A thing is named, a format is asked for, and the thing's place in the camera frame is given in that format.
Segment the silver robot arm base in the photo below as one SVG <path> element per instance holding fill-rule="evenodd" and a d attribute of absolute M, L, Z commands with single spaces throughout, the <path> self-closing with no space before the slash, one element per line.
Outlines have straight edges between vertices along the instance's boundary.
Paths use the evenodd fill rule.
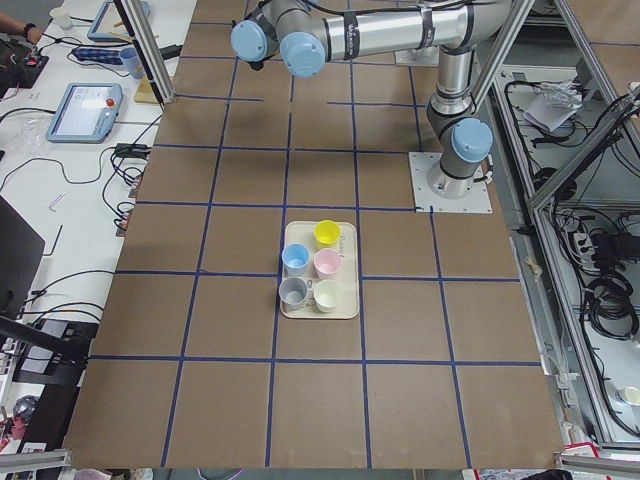
<path fill-rule="evenodd" d="M 436 67 L 439 60 L 439 49 L 431 46 L 422 49 L 403 50 L 395 52 L 394 56 L 396 65 Z"/>

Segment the person hand with watch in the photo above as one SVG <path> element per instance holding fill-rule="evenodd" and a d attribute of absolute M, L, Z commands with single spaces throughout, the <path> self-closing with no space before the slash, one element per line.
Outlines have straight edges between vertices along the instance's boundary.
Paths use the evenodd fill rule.
<path fill-rule="evenodd" d="M 23 28 L 23 37 L 32 45 L 37 45 L 43 36 L 43 30 L 33 23 L 27 23 Z"/>

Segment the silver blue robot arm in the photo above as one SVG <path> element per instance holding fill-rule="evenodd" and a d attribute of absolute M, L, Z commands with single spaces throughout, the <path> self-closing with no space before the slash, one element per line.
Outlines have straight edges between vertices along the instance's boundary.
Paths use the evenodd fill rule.
<path fill-rule="evenodd" d="M 479 42 L 505 23 L 509 1 L 421 1 L 405 7 L 337 11 L 316 1 L 261 1 L 231 32 L 235 54 L 259 70 L 280 55 L 289 73 L 311 78 L 333 60 L 406 50 L 438 49 L 436 90 L 427 115 L 443 148 L 433 175 L 472 181 L 493 143 L 489 128 L 472 119 L 478 100 L 471 64 Z"/>

